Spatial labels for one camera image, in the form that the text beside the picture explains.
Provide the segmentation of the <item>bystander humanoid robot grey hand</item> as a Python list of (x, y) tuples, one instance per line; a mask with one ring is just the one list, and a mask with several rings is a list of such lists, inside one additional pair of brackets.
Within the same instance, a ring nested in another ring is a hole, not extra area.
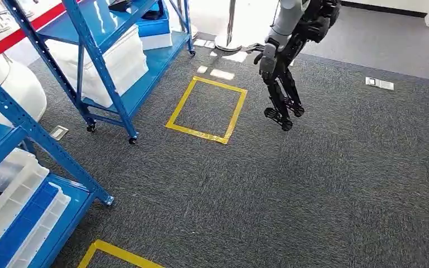
[(254, 64), (259, 66), (259, 74), (263, 78), (270, 78), (277, 64), (277, 47), (271, 43), (256, 44), (255, 51), (260, 52), (254, 59)]

